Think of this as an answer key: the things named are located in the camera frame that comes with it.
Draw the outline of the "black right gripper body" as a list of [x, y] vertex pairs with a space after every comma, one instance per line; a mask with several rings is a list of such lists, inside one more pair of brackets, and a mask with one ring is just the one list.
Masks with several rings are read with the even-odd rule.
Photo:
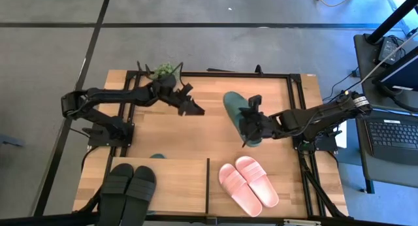
[[263, 138], [274, 138], [276, 136], [277, 125], [271, 118], [265, 116], [259, 110], [259, 105], [252, 105], [248, 108], [239, 108], [239, 132], [241, 135], [247, 135], [255, 129], [258, 130], [253, 140], [262, 140]]

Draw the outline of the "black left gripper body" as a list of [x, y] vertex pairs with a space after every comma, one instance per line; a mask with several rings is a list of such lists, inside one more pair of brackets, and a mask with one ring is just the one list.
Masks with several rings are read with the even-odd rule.
[[157, 101], [163, 101], [169, 106], [180, 106], [180, 89], [177, 88], [177, 80], [174, 75], [167, 75], [152, 82], [153, 98], [150, 102], [154, 105]]

